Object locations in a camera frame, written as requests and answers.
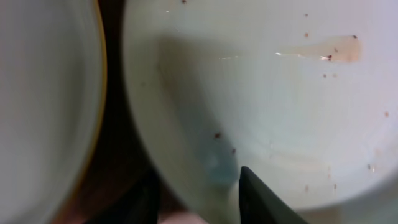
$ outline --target white plate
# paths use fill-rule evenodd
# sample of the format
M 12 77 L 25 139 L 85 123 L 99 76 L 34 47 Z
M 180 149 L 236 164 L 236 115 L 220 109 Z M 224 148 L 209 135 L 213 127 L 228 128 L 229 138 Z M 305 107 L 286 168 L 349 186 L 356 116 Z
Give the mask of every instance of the white plate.
M 238 167 L 292 208 L 323 208 L 306 213 L 313 222 L 332 205 L 345 215 L 331 222 L 358 221 L 352 210 L 378 217 L 363 200 L 345 202 L 398 168 L 396 9 L 389 0 L 128 1 L 126 86 L 152 160 L 212 221 L 212 210 L 237 212 L 236 189 L 234 202 L 209 206 L 222 196 L 208 168 L 229 166 L 233 149 Z
M 0 223 L 48 223 L 90 158 L 106 86 L 96 4 L 0 2 Z

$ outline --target dirty plate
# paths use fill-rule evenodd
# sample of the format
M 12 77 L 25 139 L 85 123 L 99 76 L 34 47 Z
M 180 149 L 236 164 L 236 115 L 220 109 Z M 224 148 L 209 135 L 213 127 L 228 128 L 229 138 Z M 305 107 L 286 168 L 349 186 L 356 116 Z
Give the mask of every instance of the dirty plate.
M 128 1 L 129 102 L 171 188 L 209 221 L 216 211 L 235 222 L 236 186 L 228 195 L 213 186 L 230 186 L 248 166 L 310 222 L 397 218 L 384 215 L 398 204 L 398 30 L 388 25 L 397 9 Z
M 96 4 L 0 2 L 0 223 L 50 223 L 91 156 L 106 84 Z

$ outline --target plate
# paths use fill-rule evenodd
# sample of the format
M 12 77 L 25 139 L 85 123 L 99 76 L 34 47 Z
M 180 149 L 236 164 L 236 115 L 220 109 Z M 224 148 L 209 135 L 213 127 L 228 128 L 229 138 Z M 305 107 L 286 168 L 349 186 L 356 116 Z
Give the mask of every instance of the plate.
M 311 222 L 391 218 L 380 212 L 394 191 L 368 200 L 398 169 L 398 31 L 388 25 L 397 7 L 128 1 L 129 102 L 176 194 L 209 221 L 236 222 L 236 186 L 215 186 L 231 186 L 248 166 Z M 332 210 L 338 218 L 327 218 Z
M 94 1 L 0 3 L 0 222 L 48 223 L 91 157 L 106 89 Z

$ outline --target black speck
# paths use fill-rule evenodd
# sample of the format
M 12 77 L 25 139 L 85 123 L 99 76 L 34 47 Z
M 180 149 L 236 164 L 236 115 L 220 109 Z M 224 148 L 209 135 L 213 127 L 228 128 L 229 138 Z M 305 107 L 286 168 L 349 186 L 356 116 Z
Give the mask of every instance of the black speck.
M 221 138 L 221 133 L 216 133 L 216 134 L 214 135 L 214 138 L 215 138 L 215 139 Z

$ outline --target white bowl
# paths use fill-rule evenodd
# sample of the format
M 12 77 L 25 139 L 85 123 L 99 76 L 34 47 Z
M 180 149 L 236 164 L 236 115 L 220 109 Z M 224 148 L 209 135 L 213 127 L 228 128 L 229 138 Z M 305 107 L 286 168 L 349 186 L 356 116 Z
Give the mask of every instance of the white bowl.
M 226 197 L 214 183 L 228 185 L 248 166 L 310 222 L 397 218 L 381 214 L 398 198 L 378 195 L 398 169 L 398 29 L 389 25 L 397 8 L 128 1 L 127 93 L 147 151 L 176 194 L 209 221 L 238 222 L 236 186 Z M 209 171 L 235 158 L 235 169 Z
M 0 223 L 49 223 L 91 157 L 106 89 L 96 4 L 0 3 Z

